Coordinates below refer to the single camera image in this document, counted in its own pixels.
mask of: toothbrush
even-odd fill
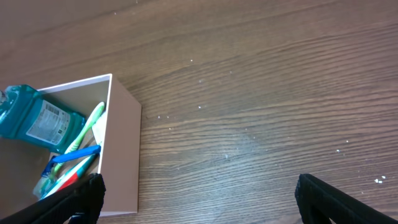
[[[98,154],[91,155],[87,157],[86,159],[82,160],[80,163],[78,163],[75,167],[70,169],[66,174],[63,174],[57,181],[56,183],[51,186],[51,188],[48,190],[48,192],[41,198],[44,199],[55,192],[62,190],[65,187],[68,187],[69,185],[73,184],[76,182],[78,179],[80,179],[91,163],[95,160]]]
[[[58,182],[55,176],[49,176],[53,166],[56,163],[67,162],[83,156],[89,156],[91,154],[98,154],[100,153],[100,151],[101,146],[96,145],[87,147],[85,149],[79,149],[68,154],[53,156],[47,166],[44,168],[40,180],[37,182],[36,186],[33,189],[33,194],[40,199],[43,195],[46,194],[46,192],[48,192],[53,187],[56,182]]]
[[[66,153],[73,152],[79,148],[79,145],[83,138],[85,137],[86,133],[90,128],[97,122],[98,118],[100,118],[102,112],[104,111],[105,108],[105,103],[101,102],[99,103],[93,112],[91,112],[90,117],[88,117],[86,124],[84,125],[83,129],[80,131],[79,135],[77,138],[69,145],[67,150],[65,151]],[[63,163],[59,163],[54,167],[54,170],[51,172],[50,175],[56,176],[58,171],[61,169],[63,166]]]

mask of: bottle cap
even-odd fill
[[[6,93],[0,90],[0,105],[2,105],[7,99]]]

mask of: green toothbrush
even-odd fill
[[[79,145],[81,143],[81,141],[83,140],[83,138],[85,137],[86,133],[88,130],[90,130],[90,128],[97,122],[98,118],[100,118],[102,112],[105,109],[105,103],[101,102],[99,103],[95,109],[93,110],[93,112],[91,112],[90,117],[88,117],[86,124],[84,125],[83,129],[80,131],[79,135],[76,137],[76,139],[69,145],[69,147],[67,148],[67,150],[65,151],[66,153],[69,152],[73,152],[75,150],[77,150],[79,148]],[[57,164],[52,173],[50,174],[50,176],[56,176],[56,174],[58,173],[58,171],[61,169],[63,163],[59,163]]]

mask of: blue liquid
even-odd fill
[[[9,86],[5,94],[1,99],[0,93],[1,137],[21,139],[63,154],[86,122],[66,106],[43,100],[28,85]]]

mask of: white cardboard box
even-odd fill
[[[106,187],[101,216],[136,213],[141,132],[138,101],[112,74],[39,91],[87,117],[100,101],[106,102],[105,139],[98,164]],[[32,189],[49,155],[44,148],[0,138],[0,219],[37,201]]]

